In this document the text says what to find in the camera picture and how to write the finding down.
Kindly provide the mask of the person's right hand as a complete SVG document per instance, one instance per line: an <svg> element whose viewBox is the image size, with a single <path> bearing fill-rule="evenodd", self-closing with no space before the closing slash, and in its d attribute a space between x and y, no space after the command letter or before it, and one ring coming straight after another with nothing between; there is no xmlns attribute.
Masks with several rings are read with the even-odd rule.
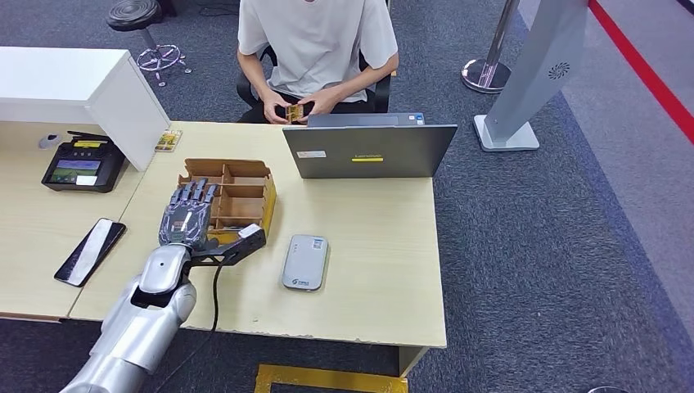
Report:
<svg viewBox="0 0 694 393"><path fill-rule="evenodd" d="M265 89L259 95L260 100L264 104L264 117L270 124L288 124L288 120L284 115L277 114L277 108L286 109L291 104L272 89Z"/></svg>

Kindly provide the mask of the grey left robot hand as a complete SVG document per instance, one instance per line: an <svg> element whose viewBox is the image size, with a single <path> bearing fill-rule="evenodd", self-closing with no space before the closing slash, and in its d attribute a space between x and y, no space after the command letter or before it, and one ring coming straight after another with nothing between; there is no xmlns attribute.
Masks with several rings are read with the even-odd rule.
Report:
<svg viewBox="0 0 694 393"><path fill-rule="evenodd" d="M200 178L176 188L160 222L161 246L182 244L193 251L205 249L217 187L216 183L208 184L207 178Z"/></svg>

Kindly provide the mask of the person's left hand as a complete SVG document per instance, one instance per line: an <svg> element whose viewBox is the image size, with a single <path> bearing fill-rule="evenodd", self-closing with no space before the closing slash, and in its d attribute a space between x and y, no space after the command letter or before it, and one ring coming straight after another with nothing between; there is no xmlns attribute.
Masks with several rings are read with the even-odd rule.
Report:
<svg viewBox="0 0 694 393"><path fill-rule="evenodd" d="M345 96L342 92L342 88L339 86L334 86L324 88L308 95L307 97L303 97L297 102L297 104L303 107L311 107L311 111L309 112L304 109L305 116L328 114L331 113L334 107L340 103L344 97Z"/></svg>

